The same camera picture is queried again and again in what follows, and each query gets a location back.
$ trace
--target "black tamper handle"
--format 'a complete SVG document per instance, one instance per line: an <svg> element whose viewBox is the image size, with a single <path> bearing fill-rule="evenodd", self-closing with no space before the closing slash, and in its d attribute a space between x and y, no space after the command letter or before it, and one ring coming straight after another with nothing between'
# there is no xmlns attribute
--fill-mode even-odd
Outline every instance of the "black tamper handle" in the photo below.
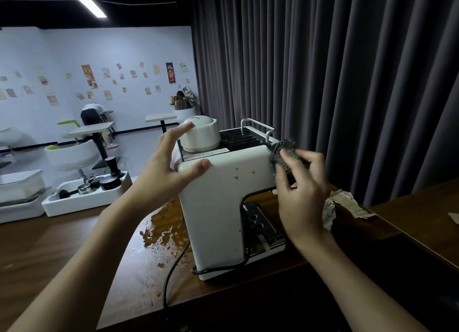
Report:
<svg viewBox="0 0 459 332"><path fill-rule="evenodd" d="M115 157L107 157L107 158L105 158L105 161L107 162L107 165L110 168L112 176L120 176L121 175L121 170L118 169L118 164L116 164L116 158Z"/></svg>

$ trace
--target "gray curtain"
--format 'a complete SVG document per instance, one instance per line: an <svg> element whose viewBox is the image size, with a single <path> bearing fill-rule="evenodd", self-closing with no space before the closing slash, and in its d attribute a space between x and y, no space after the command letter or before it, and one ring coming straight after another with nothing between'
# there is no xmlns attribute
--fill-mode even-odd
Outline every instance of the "gray curtain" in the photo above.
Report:
<svg viewBox="0 0 459 332"><path fill-rule="evenodd" d="M326 155L370 206L459 175L459 0L192 0L202 111Z"/></svg>

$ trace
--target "fluorescent light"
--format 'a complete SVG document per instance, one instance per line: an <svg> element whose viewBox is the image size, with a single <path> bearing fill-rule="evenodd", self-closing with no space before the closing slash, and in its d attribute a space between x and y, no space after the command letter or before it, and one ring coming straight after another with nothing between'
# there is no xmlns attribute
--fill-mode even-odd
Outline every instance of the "fluorescent light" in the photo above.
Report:
<svg viewBox="0 0 459 332"><path fill-rule="evenodd" d="M78 0L81 3L83 3L87 9L91 11L92 14L94 14L98 18L106 18L107 16L105 15L104 12L94 3L93 0Z"/></svg>

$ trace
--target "black baseboard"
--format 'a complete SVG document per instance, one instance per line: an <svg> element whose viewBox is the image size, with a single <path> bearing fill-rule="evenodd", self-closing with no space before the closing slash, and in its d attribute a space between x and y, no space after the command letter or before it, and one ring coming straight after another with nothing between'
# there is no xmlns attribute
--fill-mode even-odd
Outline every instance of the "black baseboard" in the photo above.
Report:
<svg viewBox="0 0 459 332"><path fill-rule="evenodd" d="M171 125L179 125L179 123L168 123L168 124L166 124L166 126L171 126ZM118 134L132 133L132 132L135 132L135 131L157 129L157 128L160 128L160 127L161 127L160 125L154 125L154 126L150 126L150 127L143 127L143 128L136 128L136 129L117 131L116 134L118 135ZM91 137L87 136L87 137L85 137L83 139L83 142L86 142L86 141L88 141L90 139L91 139ZM63 145L70 145L70 144L73 144L73 143L75 143L75 140L66 141L66 142L54 141L54 142L47 142L47 143L39 143L39 144L36 144L36 145L30 145L30 146L14 147L14 148L12 148L12 150L13 151L22 151L22 150L30 150L32 148L46 147L46 146L49 146L49 145L63 146ZM0 150L0 153L6 153L6 152L9 152L9 150Z"/></svg>

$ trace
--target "black pants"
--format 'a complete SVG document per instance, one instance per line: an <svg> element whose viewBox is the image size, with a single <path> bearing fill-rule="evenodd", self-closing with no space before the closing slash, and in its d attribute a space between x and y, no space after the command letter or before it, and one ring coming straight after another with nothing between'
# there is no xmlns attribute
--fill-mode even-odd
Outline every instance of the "black pants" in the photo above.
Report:
<svg viewBox="0 0 459 332"><path fill-rule="evenodd" d="M81 111L80 117L84 125L100 124L104 122L95 109Z"/></svg>

